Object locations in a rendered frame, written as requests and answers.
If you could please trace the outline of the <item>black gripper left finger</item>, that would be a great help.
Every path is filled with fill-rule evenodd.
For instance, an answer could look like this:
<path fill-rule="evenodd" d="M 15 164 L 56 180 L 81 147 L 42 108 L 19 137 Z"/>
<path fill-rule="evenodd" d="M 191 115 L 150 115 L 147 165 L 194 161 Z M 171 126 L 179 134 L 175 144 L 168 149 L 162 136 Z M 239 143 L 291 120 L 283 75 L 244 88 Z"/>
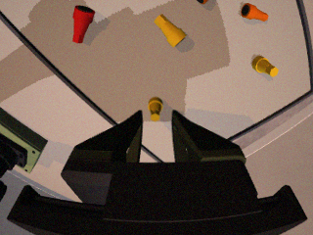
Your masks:
<path fill-rule="evenodd" d="M 140 110 L 127 120 L 74 146 L 68 159 L 100 159 L 112 162 L 139 163 L 142 134 L 143 114 Z"/>

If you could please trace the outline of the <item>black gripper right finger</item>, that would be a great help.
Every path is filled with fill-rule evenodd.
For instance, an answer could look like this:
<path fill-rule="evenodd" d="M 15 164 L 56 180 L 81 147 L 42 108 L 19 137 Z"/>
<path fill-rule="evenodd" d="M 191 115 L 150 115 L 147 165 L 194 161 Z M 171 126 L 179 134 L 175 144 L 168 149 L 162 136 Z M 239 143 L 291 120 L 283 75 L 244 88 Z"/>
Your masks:
<path fill-rule="evenodd" d="M 176 110 L 172 110 L 171 126 L 176 163 L 241 160 L 246 164 L 239 145 L 188 120 Z"/>

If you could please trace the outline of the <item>yellow wire connector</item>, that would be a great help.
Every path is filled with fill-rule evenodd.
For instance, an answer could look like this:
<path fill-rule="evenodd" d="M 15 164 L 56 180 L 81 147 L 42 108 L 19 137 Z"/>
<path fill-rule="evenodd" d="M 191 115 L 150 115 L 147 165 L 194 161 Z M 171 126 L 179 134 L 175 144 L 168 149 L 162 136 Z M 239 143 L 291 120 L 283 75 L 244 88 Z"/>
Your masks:
<path fill-rule="evenodd" d="M 162 110 L 162 101 L 158 97 L 153 97 L 149 100 L 148 105 L 149 111 L 151 112 L 151 120 L 159 120 L 159 114 Z"/>
<path fill-rule="evenodd" d="M 278 69 L 274 66 L 272 66 L 269 61 L 262 57 L 262 56 L 257 56 L 253 59 L 252 61 L 252 68 L 258 72 L 264 72 L 268 73 L 272 77 L 278 74 Z"/>
<path fill-rule="evenodd" d="M 178 45 L 186 36 L 186 33 L 171 23 L 163 14 L 159 15 L 154 23 L 161 29 L 167 42 L 172 46 Z"/>

